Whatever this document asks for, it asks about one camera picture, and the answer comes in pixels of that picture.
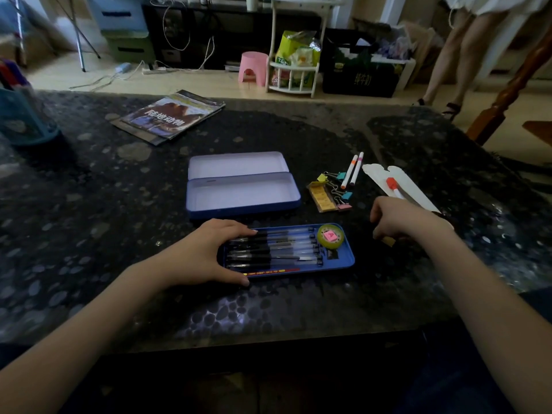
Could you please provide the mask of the person's left hand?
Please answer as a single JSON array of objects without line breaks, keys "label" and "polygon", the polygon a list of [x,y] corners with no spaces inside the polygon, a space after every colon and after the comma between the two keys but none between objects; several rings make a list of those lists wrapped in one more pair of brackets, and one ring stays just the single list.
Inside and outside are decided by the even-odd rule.
[{"label": "person's left hand", "polygon": [[155,257],[155,265],[169,285],[198,285],[213,279],[219,248],[242,236],[253,236],[257,230],[234,220],[210,219],[199,228]]}]

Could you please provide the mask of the blue metal pencil tray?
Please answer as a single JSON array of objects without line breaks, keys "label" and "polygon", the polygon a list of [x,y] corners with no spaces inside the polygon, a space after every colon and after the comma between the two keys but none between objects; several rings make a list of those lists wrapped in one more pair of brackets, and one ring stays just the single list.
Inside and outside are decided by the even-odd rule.
[{"label": "blue metal pencil tray", "polygon": [[[258,228],[257,231],[260,230],[260,229],[296,228],[296,227],[308,226],[308,227],[313,227],[314,228],[315,235],[316,235],[317,230],[321,225],[324,225],[324,224],[296,225],[296,226],[283,226],[283,227],[266,227],[266,228]],[[219,252],[219,255],[220,255],[219,256],[219,261],[221,262],[223,267],[225,267],[225,265],[224,265],[224,245],[221,246],[221,249],[220,249],[220,252]],[[353,251],[350,247],[350,244],[347,240],[347,237],[345,237],[345,240],[344,240],[343,244],[341,245],[341,247],[339,249],[337,249],[337,250],[328,250],[325,247],[321,246],[321,251],[322,251],[322,256],[323,256],[323,261],[324,261],[322,267],[318,267],[318,268],[312,267],[312,266],[311,267],[302,267],[302,268],[300,268],[301,269],[300,272],[287,273],[287,274],[284,274],[284,275],[268,276],[268,277],[287,277],[287,276],[290,276],[290,275],[301,275],[301,274],[305,274],[305,273],[316,273],[316,272],[321,272],[321,271],[342,270],[342,269],[348,269],[348,268],[352,267],[355,264],[355,256],[354,256]],[[241,272],[241,273],[250,273],[250,272],[253,272],[253,271],[246,270],[246,271],[239,271],[239,272]]]}]

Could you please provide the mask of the person's right forearm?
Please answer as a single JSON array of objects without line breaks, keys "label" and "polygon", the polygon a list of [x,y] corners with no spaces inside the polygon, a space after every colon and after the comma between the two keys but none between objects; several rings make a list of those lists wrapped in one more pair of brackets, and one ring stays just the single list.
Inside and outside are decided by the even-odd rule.
[{"label": "person's right forearm", "polygon": [[552,414],[552,324],[448,227],[415,236],[516,412]]}]

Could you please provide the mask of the person's left forearm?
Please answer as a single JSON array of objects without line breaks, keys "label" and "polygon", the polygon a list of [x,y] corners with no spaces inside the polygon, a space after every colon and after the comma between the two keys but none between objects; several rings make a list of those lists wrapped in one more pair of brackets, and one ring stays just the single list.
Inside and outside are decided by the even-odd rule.
[{"label": "person's left forearm", "polygon": [[56,414],[117,333],[169,285],[160,256],[134,264],[51,334],[0,369],[0,414]]}]

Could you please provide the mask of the white paper sleeve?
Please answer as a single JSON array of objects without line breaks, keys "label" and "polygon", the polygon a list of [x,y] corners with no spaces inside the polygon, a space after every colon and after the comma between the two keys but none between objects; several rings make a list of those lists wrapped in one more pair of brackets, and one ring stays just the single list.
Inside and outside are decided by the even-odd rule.
[{"label": "white paper sleeve", "polygon": [[385,195],[396,197],[395,193],[387,184],[388,178],[394,178],[397,184],[422,208],[439,214],[441,213],[402,168],[398,166],[388,166],[385,168],[380,164],[364,164],[362,165],[362,170],[376,183]]}]

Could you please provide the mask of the white marker with orange cap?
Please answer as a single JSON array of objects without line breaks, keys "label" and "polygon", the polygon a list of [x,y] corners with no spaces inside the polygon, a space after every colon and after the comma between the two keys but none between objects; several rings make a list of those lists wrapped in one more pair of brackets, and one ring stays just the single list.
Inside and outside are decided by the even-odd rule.
[{"label": "white marker with orange cap", "polygon": [[345,175],[342,179],[340,189],[343,190],[343,191],[345,191],[347,186],[348,186],[348,183],[349,183],[350,178],[353,174],[353,171],[355,169],[358,158],[359,158],[358,154],[353,156],[353,159],[351,160],[350,165],[349,165],[349,167],[348,167],[348,169],[347,169],[347,171],[346,171],[346,173],[345,173]]},{"label": "white marker with orange cap", "polygon": [[360,169],[361,169],[361,167],[362,167],[363,157],[364,157],[364,153],[363,153],[363,152],[361,152],[361,153],[358,154],[358,157],[357,157],[357,159],[356,159],[356,161],[355,161],[355,166],[354,166],[354,168],[353,168],[352,176],[351,176],[351,178],[350,178],[350,180],[349,180],[349,185],[350,185],[350,187],[354,187],[355,184],[356,184],[356,180],[357,180],[357,178],[358,178],[358,174],[359,174]]}]

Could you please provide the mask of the row of black gel pens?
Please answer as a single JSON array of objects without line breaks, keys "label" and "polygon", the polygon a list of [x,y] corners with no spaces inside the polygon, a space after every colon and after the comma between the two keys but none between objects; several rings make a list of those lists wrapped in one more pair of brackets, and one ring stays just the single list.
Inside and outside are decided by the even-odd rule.
[{"label": "row of black gel pens", "polygon": [[260,229],[224,245],[224,265],[239,271],[275,271],[322,267],[323,256],[313,227]]}]

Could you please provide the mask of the black storage crate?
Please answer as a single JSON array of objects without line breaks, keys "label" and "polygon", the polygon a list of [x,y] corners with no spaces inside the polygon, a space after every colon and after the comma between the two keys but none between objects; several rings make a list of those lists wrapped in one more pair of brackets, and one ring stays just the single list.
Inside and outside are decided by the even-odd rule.
[{"label": "black storage crate", "polygon": [[353,29],[330,28],[325,32],[320,69],[322,90],[326,94],[363,97],[394,95],[398,76],[392,65],[371,62],[373,55],[393,60],[381,53],[384,41],[376,34]]}]

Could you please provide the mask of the glossy magazine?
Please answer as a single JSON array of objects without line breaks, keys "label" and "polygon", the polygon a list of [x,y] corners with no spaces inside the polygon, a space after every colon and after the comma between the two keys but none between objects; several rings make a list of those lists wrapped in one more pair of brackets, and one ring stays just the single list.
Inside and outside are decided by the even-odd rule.
[{"label": "glossy magazine", "polygon": [[151,145],[160,145],[217,114],[225,106],[222,100],[180,90],[109,122]]}]

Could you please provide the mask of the pink plastic stool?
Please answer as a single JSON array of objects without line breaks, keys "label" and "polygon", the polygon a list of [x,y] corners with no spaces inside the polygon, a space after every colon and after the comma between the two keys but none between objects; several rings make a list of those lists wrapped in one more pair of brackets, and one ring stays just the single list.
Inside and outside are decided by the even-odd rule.
[{"label": "pink plastic stool", "polygon": [[243,83],[246,77],[253,76],[259,87],[265,87],[267,82],[267,66],[269,55],[247,51],[242,53],[238,71],[238,82]]}]

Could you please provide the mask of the black cabinet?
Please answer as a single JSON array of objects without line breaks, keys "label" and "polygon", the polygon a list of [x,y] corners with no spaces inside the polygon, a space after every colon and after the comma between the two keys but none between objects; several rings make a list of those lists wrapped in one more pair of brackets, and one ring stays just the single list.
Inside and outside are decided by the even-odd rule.
[{"label": "black cabinet", "polygon": [[160,67],[223,70],[244,52],[269,54],[269,0],[254,12],[237,0],[146,0],[142,10]]}]

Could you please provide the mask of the green storage drawer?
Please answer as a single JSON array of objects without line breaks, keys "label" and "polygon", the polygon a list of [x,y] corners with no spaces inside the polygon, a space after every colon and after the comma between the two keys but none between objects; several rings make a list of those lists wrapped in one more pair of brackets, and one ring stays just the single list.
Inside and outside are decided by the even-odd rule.
[{"label": "green storage drawer", "polygon": [[121,63],[153,64],[156,55],[148,31],[104,30],[109,52],[114,60]]}]

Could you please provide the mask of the blue plastic container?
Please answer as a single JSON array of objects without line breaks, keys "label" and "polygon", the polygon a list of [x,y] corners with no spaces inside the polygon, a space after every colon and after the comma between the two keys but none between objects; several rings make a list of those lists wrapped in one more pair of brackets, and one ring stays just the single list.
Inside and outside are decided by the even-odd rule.
[{"label": "blue plastic container", "polygon": [[0,58],[0,136],[18,147],[52,141],[61,134],[16,62]]}]

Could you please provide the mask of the blue storage drawer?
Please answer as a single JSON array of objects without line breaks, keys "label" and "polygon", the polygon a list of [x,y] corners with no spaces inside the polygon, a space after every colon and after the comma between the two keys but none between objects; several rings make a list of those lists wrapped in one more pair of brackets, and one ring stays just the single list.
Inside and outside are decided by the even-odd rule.
[{"label": "blue storage drawer", "polygon": [[145,0],[86,0],[102,36],[116,32],[148,35],[142,5]]}]

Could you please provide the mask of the metal tripod stand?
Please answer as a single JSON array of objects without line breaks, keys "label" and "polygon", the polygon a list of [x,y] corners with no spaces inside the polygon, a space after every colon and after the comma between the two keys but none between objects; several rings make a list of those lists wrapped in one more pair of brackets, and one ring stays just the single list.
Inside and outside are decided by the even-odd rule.
[{"label": "metal tripod stand", "polygon": [[[18,47],[18,50],[17,50],[16,57],[17,57],[18,64],[23,66],[23,68],[27,68],[27,59],[26,59],[26,50],[25,50],[25,35],[24,35],[24,29],[23,29],[23,24],[22,24],[23,20],[31,28],[35,29],[35,32],[38,33],[38,35],[41,37],[41,40],[45,43],[45,45],[48,48],[50,48],[52,53],[54,55],[58,55],[58,52],[51,46],[51,44],[50,44],[49,40],[47,39],[47,37],[39,32],[37,26],[32,25],[32,22],[27,17],[26,13],[24,13],[24,11],[19,7],[20,4],[21,4],[21,0],[7,0],[7,1],[11,4],[13,9],[16,11],[16,15],[17,15],[16,39],[18,41],[19,47]],[[64,5],[59,0],[53,0],[53,1],[55,1],[58,4],[58,6],[62,10],[62,12],[65,14],[67,19],[69,20],[69,22],[73,26],[73,29],[74,29],[74,32],[75,32],[76,44],[77,44],[77,52],[78,52],[78,56],[79,56],[80,66],[81,66],[80,68],[81,68],[83,73],[86,73],[87,70],[86,70],[86,67],[85,67],[85,60],[84,60],[84,56],[83,56],[83,49],[82,49],[81,39],[83,39],[86,42],[86,44],[90,47],[90,49],[97,56],[98,59],[101,59],[101,56],[98,53],[98,51],[93,47],[93,45],[90,43],[90,41],[87,39],[85,34],[79,28],[79,26],[77,24],[77,20],[76,20],[76,11],[75,11],[75,8],[74,8],[73,0],[67,0],[69,11],[66,10]]]}]

